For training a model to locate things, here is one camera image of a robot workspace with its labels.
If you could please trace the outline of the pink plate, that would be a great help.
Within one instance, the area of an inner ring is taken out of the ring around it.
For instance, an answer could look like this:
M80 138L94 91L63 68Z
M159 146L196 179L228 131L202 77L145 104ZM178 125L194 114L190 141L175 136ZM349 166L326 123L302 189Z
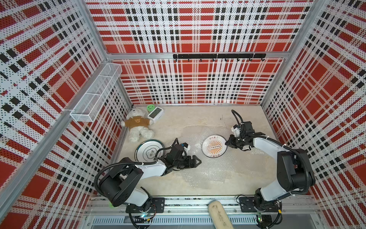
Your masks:
M218 158L227 151L226 139L221 135L211 135L202 143L202 152L206 157Z

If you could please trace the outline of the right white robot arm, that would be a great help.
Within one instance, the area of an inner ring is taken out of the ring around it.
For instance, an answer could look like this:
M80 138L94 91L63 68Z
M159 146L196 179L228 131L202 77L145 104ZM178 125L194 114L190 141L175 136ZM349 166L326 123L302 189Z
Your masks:
M259 149L276 161L276 178L256 194L261 201L271 202L292 195L305 195L316 179L307 151L292 149L262 132L255 132L251 122L243 122L231 128L226 142L230 148L250 151Z

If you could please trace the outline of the white embossed plate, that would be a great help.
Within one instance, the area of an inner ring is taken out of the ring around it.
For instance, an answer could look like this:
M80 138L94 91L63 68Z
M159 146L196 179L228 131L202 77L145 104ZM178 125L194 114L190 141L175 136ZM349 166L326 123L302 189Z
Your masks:
M138 162L152 162L156 152L164 147L164 144L158 140L146 140L137 147L134 153L134 160Z

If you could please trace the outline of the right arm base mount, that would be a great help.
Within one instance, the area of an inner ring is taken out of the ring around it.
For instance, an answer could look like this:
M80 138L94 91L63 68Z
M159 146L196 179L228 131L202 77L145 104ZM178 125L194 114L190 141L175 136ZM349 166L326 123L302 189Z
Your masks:
M255 220L259 229L271 229L283 221L282 202L279 200L265 201L259 195L254 197L239 195L235 201L240 205L242 212L257 212ZM270 215L263 215L263 213L274 211L277 212L275 219Z

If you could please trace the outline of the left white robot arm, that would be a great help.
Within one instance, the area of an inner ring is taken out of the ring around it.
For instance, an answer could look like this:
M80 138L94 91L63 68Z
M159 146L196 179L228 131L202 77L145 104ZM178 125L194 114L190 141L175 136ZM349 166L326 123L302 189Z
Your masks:
M94 178L94 188L114 207L126 204L147 212L155 204L152 195L144 188L137 188L139 181L150 177L165 176L173 171L194 169L202 164L196 155L188 155L189 145L176 139L167 148L153 153L152 161L132 161L129 157L102 168Z

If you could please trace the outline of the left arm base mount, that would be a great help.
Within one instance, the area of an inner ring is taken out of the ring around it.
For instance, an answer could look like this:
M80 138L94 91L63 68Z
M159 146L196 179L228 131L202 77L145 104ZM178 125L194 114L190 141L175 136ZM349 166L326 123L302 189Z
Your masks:
M147 229L153 222L157 213L163 213L165 209L165 198L149 197L142 206L128 204L126 213L132 225L136 229Z

